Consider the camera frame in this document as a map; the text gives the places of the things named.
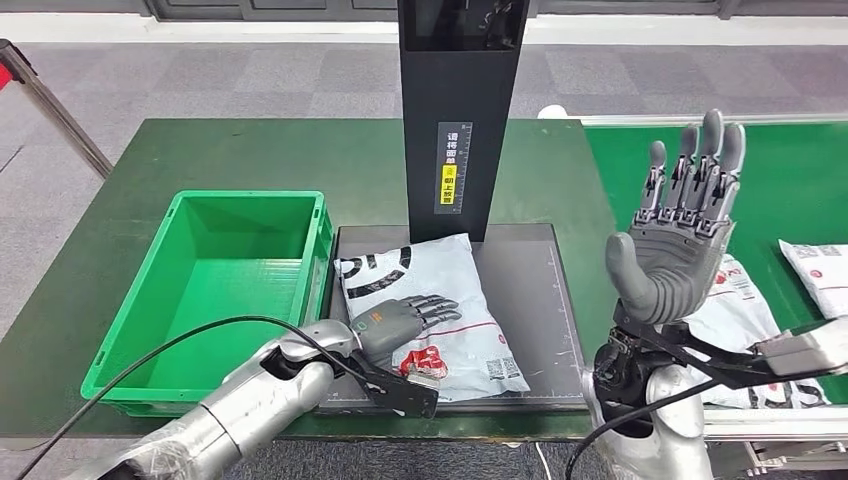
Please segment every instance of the black vertical column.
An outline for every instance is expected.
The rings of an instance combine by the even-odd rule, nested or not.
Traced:
[[[398,0],[409,235],[482,241],[530,0]]]

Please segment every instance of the white package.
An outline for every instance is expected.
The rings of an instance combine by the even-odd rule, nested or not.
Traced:
[[[778,243],[825,318],[848,315],[848,245]]]
[[[780,334],[765,298],[730,254],[722,258],[704,305],[686,317],[686,322],[695,337],[738,353],[748,353],[754,343]],[[697,383],[708,380],[694,367],[688,370]],[[808,408],[829,403],[815,379],[738,390],[719,385],[702,393],[701,400],[735,408]]]
[[[413,295],[441,295],[459,303],[461,319],[435,325],[395,350],[395,370],[404,373],[414,364],[419,371],[441,377],[442,402],[530,390],[486,306],[467,234],[363,255],[355,272],[354,262],[348,260],[336,260],[334,265],[351,318],[385,300]],[[350,298],[351,291],[368,293]]]

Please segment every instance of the gray robotic hand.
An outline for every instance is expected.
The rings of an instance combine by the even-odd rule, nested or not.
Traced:
[[[392,352],[424,330],[448,320],[458,320],[459,304],[439,295],[386,300],[351,320],[366,358],[377,367],[391,367]]]
[[[711,110],[700,137],[699,146],[698,128],[683,130],[668,182],[665,145],[651,145],[651,167],[630,230],[607,240],[607,271],[636,321],[670,323],[697,310],[730,240],[745,130],[738,124],[725,128],[721,113]]]

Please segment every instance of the floor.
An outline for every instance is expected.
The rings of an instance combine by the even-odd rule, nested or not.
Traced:
[[[349,44],[21,44],[42,80],[117,162],[150,117],[399,117],[397,47]],[[848,47],[540,46],[522,52],[510,115],[839,113]],[[100,186],[16,85],[0,93],[0,338]],[[63,441],[32,478],[61,477],[126,441]],[[554,478],[570,448],[545,445]],[[31,452],[0,452],[0,477]],[[323,458],[346,458],[325,465]],[[279,465],[279,458],[297,462]],[[401,460],[412,459],[414,471]],[[601,478],[586,460],[582,478]],[[320,470],[323,475],[316,475]],[[541,479],[532,446],[279,442],[228,478]],[[781,478],[824,478],[816,476]]]

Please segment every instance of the yellow label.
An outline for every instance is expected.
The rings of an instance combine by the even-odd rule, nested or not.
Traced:
[[[456,165],[442,165],[442,191],[439,203],[453,205],[456,193]]]

